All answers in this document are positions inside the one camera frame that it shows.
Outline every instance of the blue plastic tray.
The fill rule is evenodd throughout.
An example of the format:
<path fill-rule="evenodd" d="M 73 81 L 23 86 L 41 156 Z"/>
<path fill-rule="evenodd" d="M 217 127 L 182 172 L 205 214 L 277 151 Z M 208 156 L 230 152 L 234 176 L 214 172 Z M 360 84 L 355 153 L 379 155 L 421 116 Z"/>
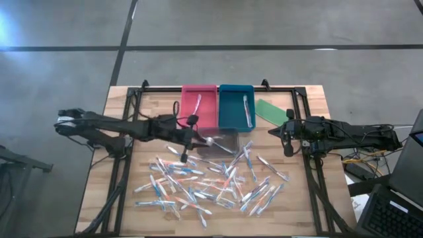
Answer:
<path fill-rule="evenodd" d="M 252 127 L 247 124 L 244 109 L 244 95 L 247 95 Z M 251 132 L 256 128 L 254 87 L 251 85 L 220 85 L 219 127 L 235 128 L 238 132 Z"/>

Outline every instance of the green pad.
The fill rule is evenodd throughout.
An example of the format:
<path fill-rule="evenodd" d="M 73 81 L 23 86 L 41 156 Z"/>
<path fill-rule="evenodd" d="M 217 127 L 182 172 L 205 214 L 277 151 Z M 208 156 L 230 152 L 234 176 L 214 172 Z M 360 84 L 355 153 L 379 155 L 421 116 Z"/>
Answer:
<path fill-rule="evenodd" d="M 277 126 L 281 126 L 284 122 L 288 121 L 284 110 L 262 99 L 259 99 L 256 103 L 256 114 Z"/>

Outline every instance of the concrete floor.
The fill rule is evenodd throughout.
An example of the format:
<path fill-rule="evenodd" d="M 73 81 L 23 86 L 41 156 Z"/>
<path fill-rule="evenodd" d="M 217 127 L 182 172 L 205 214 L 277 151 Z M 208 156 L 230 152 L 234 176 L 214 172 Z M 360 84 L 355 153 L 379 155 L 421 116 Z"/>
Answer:
<path fill-rule="evenodd" d="M 130 3 L 3 0 L 0 46 L 119 46 Z M 412 0 L 143 0 L 128 45 L 423 44 L 422 24 Z M 117 54 L 0 52 L 0 144 L 54 164 L 33 172 L 12 237 L 73 233 L 91 153 L 52 125 L 59 109 L 102 112 Z M 423 50 L 126 52 L 117 84 L 322 84 L 335 119 L 412 124 L 422 62 Z"/>

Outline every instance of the toothbrush in bin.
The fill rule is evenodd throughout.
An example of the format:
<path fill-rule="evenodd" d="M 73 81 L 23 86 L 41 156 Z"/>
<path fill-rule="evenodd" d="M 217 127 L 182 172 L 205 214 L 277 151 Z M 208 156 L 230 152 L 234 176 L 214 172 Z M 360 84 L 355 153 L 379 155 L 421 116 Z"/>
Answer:
<path fill-rule="evenodd" d="M 244 95 L 244 109 L 245 109 L 245 116 L 247 117 L 247 124 L 248 124 L 249 128 L 252 128 L 251 114 L 250 114 L 249 103 L 247 102 L 247 96 L 246 95 Z"/>

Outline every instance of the wooden tabletop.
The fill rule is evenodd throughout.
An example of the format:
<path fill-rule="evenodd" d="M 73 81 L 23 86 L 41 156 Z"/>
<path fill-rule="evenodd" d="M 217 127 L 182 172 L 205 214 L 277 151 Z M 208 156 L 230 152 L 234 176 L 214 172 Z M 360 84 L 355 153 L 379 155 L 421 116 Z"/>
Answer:
<path fill-rule="evenodd" d="M 330 118 L 323 87 L 320 85 L 304 87 L 307 89 L 311 114 Z M 128 87 L 110 88 L 104 115 L 115 118 L 122 117 L 127 88 Z M 141 112 L 150 116 L 171 114 L 173 102 L 175 100 L 180 100 L 180 93 L 143 93 L 142 95 Z M 266 100 L 283 110 L 293 108 L 290 93 L 255 93 L 255 100 L 258 99 Z M 262 181 L 267 176 L 271 176 L 270 184 L 278 186 L 284 182 L 256 158 L 258 154 L 269 163 L 273 164 L 278 171 L 289 175 L 291 177 L 290 182 L 285 182 L 285 188 L 275 197 L 270 207 L 265 210 L 260 217 L 247 217 L 247 213 L 242 213 L 239 206 L 232 210 L 228 210 L 212 204 L 211 202 L 198 200 L 199 205 L 209 209 L 213 213 L 213 215 L 204 214 L 204 218 L 208 224 L 207 229 L 203 229 L 198 219 L 197 211 L 193 208 L 187 208 L 181 211 L 180 214 L 182 219 L 178 221 L 170 212 L 165 213 L 160 207 L 136 208 L 134 206 L 136 201 L 146 202 L 157 199 L 152 189 L 134 193 L 134 189 L 149 182 L 150 173 L 152 173 L 156 179 L 161 177 L 159 172 L 149 170 L 149 161 L 154 159 L 156 155 L 166 160 L 178 161 L 178 157 L 165 149 L 165 145 L 168 144 L 165 141 L 155 140 L 147 143 L 136 141 L 134 144 L 134 154 L 132 155 L 132 164 L 120 234 L 133 236 L 315 235 L 315 226 L 313 223 L 302 155 L 298 154 L 290 158 L 285 157 L 280 140 L 267 133 L 267 131 L 272 128 L 275 128 L 275 125 L 256 116 L 255 130 L 249 134 L 240 134 L 239 139 L 241 143 L 246 143 L 250 139 L 254 142 L 251 148 L 251 159 L 259 181 Z M 181 146 L 173 144 L 171 146 L 182 151 Z M 197 155 L 195 150 L 190 152 L 190 154 Z M 96 151 L 93 157 L 93 163 L 103 158 L 105 155 L 106 152 L 104 150 Z M 227 164 L 231 161 L 231 159 L 223 160 Z M 220 163 L 222 159 L 215 159 L 215 161 Z M 340 159 L 335 155 L 329 155 L 324 158 L 324 161 L 323 171 L 329 199 L 338 213 L 346 220 L 347 224 L 350 227 L 355 227 L 356 220 Z M 112 159 L 106 159 L 91 169 L 76 231 L 84 230 L 104 205 L 110 182 L 112 164 Z M 198 169 L 205 171 L 206 177 L 220 177 L 217 174 L 209 172 L 206 166 L 201 162 L 198 164 Z M 252 181 L 251 172 L 246 162 L 241 160 L 238 166 L 239 174 L 247 179 L 247 182 L 242 187 L 243 194 L 246 194 L 250 189 L 254 188 L 256 184 Z M 186 188 L 188 188 L 188 186 L 193 188 L 197 187 L 197 185 L 187 182 L 183 185 Z M 171 194 L 169 187 L 165 186 L 165 188 L 167 192 Z M 209 192 L 217 194 L 216 190 L 211 189 Z M 175 196 L 186 199 L 181 192 L 176 193 Z M 224 197 L 234 200 L 230 193 L 225 194 Z M 319 210 L 325 228 L 325 215 L 321 204 Z M 114 224 L 115 212 L 116 207 L 112 210 L 110 219 L 111 228 Z"/>

